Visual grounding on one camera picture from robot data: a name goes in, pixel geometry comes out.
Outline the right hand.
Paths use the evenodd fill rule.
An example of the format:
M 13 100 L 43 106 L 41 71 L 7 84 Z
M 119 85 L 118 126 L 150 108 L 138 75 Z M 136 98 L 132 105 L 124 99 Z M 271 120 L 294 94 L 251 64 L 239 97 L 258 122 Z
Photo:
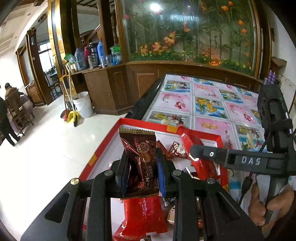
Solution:
M 287 184 L 284 190 L 274 199 L 272 199 L 267 206 L 260 201 L 259 188 L 255 182 L 251 189 L 251 200 L 248 207 L 248 216 L 254 222 L 256 226 L 261 227 L 261 231 L 264 235 L 270 233 L 271 229 L 275 225 L 276 221 L 284 217 L 290 210 L 294 200 L 294 190 Z M 270 223 L 265 223 L 265 213 L 267 211 L 279 211 L 276 220 L 271 220 Z

